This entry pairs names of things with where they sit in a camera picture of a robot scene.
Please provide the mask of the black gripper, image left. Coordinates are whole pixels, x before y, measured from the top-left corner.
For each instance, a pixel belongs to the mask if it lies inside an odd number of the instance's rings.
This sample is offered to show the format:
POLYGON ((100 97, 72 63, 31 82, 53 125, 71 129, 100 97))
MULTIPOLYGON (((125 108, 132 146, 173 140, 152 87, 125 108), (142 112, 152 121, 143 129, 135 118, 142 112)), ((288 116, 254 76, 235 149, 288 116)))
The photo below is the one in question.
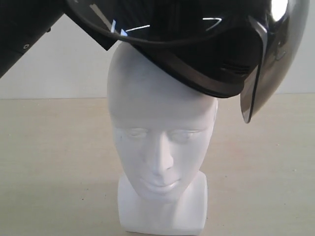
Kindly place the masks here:
POLYGON ((0 76, 64 14, 64 0, 0 1, 0 76))

